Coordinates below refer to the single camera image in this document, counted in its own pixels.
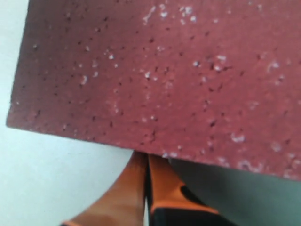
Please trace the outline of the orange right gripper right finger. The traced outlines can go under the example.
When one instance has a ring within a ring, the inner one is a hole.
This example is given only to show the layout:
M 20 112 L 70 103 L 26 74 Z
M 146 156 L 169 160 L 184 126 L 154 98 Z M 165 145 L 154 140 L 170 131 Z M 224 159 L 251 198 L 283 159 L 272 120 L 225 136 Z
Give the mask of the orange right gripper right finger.
M 149 155 L 148 162 L 151 226 L 213 226 L 217 222 L 217 210 L 183 194 L 185 184 L 167 159 Z

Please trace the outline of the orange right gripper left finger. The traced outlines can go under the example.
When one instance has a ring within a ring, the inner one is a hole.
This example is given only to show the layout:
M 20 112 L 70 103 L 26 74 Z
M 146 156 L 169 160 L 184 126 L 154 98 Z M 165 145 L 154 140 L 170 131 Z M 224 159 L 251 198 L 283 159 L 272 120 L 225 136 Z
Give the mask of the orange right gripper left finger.
M 142 226 L 148 157 L 133 152 L 113 185 L 90 207 L 63 226 Z

